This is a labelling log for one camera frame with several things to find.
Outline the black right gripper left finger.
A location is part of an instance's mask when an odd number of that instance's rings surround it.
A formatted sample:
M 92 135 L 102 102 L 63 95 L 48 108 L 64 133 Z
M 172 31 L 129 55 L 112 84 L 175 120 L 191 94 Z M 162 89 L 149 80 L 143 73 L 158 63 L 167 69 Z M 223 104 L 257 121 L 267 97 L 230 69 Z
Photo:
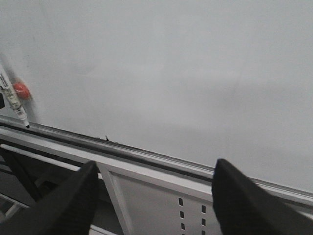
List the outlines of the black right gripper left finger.
M 87 235 L 99 195 L 98 168 L 84 164 L 34 206 L 0 225 L 2 235 Z

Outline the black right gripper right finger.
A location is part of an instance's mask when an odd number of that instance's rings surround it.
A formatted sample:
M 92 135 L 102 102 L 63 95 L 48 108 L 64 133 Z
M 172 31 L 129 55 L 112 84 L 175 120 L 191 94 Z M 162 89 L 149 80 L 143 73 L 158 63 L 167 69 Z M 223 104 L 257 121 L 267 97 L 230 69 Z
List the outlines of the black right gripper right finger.
M 225 159 L 212 180 L 213 209 L 224 235 L 311 235 L 313 221 L 257 186 Z

